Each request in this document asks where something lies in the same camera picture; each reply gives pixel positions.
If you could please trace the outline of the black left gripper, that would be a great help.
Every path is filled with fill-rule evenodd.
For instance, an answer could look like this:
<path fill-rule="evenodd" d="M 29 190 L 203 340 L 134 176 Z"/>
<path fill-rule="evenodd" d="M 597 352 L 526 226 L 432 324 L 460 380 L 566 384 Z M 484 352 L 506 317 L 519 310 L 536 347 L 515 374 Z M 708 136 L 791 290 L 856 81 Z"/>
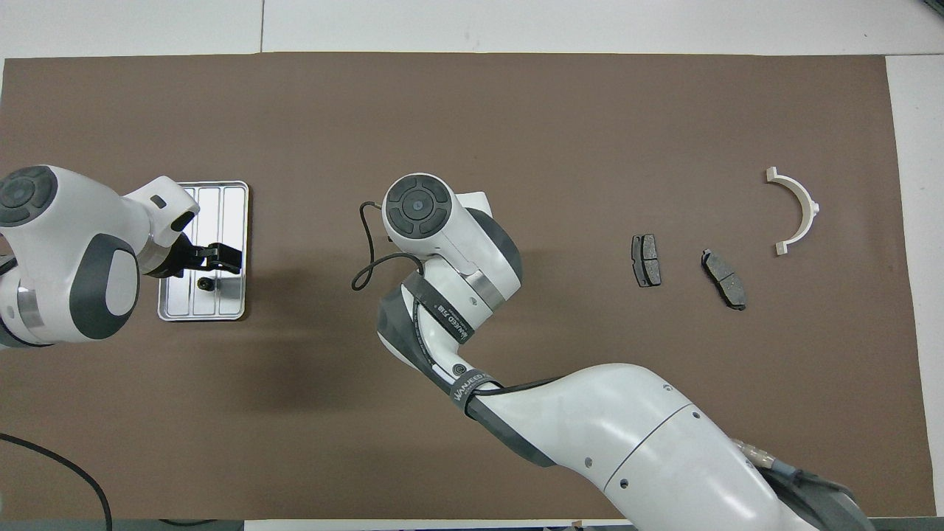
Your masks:
<path fill-rule="evenodd" d="M 185 233 L 179 233 L 161 265 L 151 271 L 155 278 L 183 277 L 185 270 L 223 270 L 240 274 L 243 252 L 222 243 L 194 246 Z"/>

